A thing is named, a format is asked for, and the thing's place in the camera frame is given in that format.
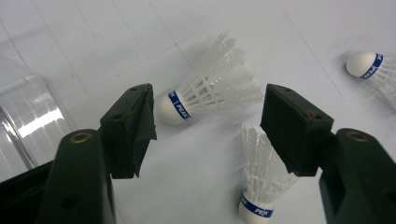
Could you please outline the clear plastic tray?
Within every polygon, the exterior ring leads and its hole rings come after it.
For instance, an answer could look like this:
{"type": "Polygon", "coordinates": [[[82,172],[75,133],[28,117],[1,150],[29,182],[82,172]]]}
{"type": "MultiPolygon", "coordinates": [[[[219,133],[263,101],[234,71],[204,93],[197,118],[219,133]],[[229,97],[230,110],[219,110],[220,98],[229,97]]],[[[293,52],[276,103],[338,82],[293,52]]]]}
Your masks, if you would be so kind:
{"type": "Polygon", "coordinates": [[[47,81],[0,54],[0,183],[52,161],[70,131],[47,81]]]}

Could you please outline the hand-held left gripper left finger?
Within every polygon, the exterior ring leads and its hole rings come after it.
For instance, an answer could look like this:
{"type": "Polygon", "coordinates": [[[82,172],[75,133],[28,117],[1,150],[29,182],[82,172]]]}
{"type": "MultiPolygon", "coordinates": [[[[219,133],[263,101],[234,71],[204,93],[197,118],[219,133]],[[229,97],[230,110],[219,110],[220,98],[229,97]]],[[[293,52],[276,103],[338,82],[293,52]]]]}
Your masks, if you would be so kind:
{"type": "Polygon", "coordinates": [[[151,140],[157,139],[149,83],[129,88],[100,119],[100,133],[112,154],[114,179],[139,176],[151,140]]]}

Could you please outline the white table cover sheet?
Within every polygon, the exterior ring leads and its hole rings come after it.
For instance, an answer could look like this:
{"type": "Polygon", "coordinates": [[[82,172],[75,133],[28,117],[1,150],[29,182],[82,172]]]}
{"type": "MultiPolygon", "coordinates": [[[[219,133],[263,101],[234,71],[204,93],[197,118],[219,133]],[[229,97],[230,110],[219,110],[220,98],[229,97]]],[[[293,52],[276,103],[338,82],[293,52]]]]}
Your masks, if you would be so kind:
{"type": "MultiPolygon", "coordinates": [[[[174,89],[221,33],[262,83],[299,92],[396,160],[396,111],[345,69],[359,50],[396,56],[396,0],[0,0],[0,93],[41,76],[71,130],[97,128],[129,87],[174,89]]],[[[119,223],[241,224],[242,128],[261,114],[158,122],[139,177],[114,184],[119,223]]]]}

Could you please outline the white feather shuttlecock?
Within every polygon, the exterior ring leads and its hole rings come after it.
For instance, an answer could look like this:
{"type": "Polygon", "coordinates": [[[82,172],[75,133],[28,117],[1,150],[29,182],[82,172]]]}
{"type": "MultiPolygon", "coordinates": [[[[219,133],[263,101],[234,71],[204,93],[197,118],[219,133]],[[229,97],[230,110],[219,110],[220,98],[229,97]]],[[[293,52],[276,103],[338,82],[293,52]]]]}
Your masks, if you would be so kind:
{"type": "Polygon", "coordinates": [[[217,37],[186,82],[158,103],[163,122],[178,125],[201,111],[263,100],[262,84],[254,68],[245,63],[246,53],[235,44],[226,33],[217,37]]]}
{"type": "Polygon", "coordinates": [[[396,110],[396,58],[363,50],[347,59],[346,70],[353,77],[367,81],[396,110]]]}
{"type": "Polygon", "coordinates": [[[288,172],[261,127],[245,126],[242,135],[246,190],[239,204],[239,216],[244,224],[269,224],[275,201],[298,177],[288,172]]]}

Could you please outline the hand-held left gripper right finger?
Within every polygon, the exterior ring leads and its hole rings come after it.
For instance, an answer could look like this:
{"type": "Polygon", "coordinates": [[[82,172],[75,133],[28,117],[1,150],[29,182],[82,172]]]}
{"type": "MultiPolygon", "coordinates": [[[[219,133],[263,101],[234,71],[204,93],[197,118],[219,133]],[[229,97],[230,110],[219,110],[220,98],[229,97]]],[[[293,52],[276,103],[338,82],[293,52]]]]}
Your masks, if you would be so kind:
{"type": "Polygon", "coordinates": [[[261,127],[289,173],[314,176],[319,148],[331,134],[333,118],[296,91],[268,84],[261,127]]]}

